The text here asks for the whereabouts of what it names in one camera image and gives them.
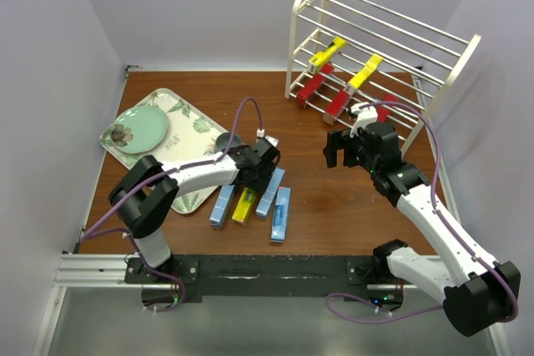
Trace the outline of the blue toothpaste box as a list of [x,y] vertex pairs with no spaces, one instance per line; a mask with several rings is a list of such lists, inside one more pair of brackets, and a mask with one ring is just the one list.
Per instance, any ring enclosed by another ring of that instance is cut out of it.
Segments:
[[287,220],[290,210],[291,190],[287,187],[279,187],[276,194],[270,241],[283,243],[285,240]]
[[277,194],[278,188],[285,175],[285,170],[283,168],[276,168],[273,174],[277,176],[278,185],[274,190],[265,192],[261,195],[258,205],[255,209],[255,215],[261,219],[265,219],[268,216],[269,210],[275,201],[275,196]]
[[234,196],[234,191],[234,185],[224,185],[221,187],[212,213],[209,216],[209,223],[212,228],[219,229],[223,227],[230,201]]

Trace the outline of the yellow toothpaste box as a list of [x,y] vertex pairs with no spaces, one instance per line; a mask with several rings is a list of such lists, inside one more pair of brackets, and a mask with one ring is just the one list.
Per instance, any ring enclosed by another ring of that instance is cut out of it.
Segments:
[[348,81],[343,91],[352,96],[361,85],[372,75],[372,73],[380,66],[383,58],[378,54],[373,54],[362,67],[362,69]]
[[345,39],[335,37],[325,50],[317,52],[309,59],[306,67],[307,72],[311,74],[318,73],[346,44],[347,41]]
[[254,207],[257,195],[258,194],[250,188],[243,189],[231,217],[235,223],[241,225],[246,224],[247,218]]

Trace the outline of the red toothpaste box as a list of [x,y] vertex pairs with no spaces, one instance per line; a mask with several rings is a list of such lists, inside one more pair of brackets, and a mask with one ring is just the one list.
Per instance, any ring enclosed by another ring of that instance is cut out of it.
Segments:
[[324,111],[323,121],[329,125],[333,125],[345,110],[345,106],[349,101],[350,95],[345,90],[340,90]]
[[335,68],[331,63],[327,63],[320,71],[313,75],[313,77],[302,87],[296,94],[296,104],[304,108],[306,102],[312,99],[315,91],[325,82],[326,77],[334,72]]
[[[397,101],[397,97],[395,95],[392,95],[392,94],[386,94],[386,96],[384,97],[384,101],[385,102],[396,102]],[[390,115],[390,109],[389,109],[389,105],[380,105],[380,106],[377,106],[376,108],[376,112],[377,112],[377,121],[380,122],[380,123],[383,123]]]

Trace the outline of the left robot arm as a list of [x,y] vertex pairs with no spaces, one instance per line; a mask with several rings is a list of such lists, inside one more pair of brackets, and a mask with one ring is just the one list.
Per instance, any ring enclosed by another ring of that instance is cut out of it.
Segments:
[[143,156],[108,196],[144,258],[144,274],[155,283],[178,272],[161,228],[178,197],[201,189],[237,185],[263,193],[280,161],[278,141],[258,139],[186,163]]

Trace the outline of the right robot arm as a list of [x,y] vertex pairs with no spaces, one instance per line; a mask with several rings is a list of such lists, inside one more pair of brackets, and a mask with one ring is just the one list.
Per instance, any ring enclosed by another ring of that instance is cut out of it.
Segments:
[[373,251],[371,272],[377,281],[400,278],[414,284],[467,337],[517,317],[518,268],[499,262],[454,219],[425,174],[403,159],[393,125],[330,131],[323,150],[328,168],[336,166],[338,152],[344,154],[344,166],[369,173],[375,190],[418,228],[444,264],[439,267],[405,242],[391,240]]

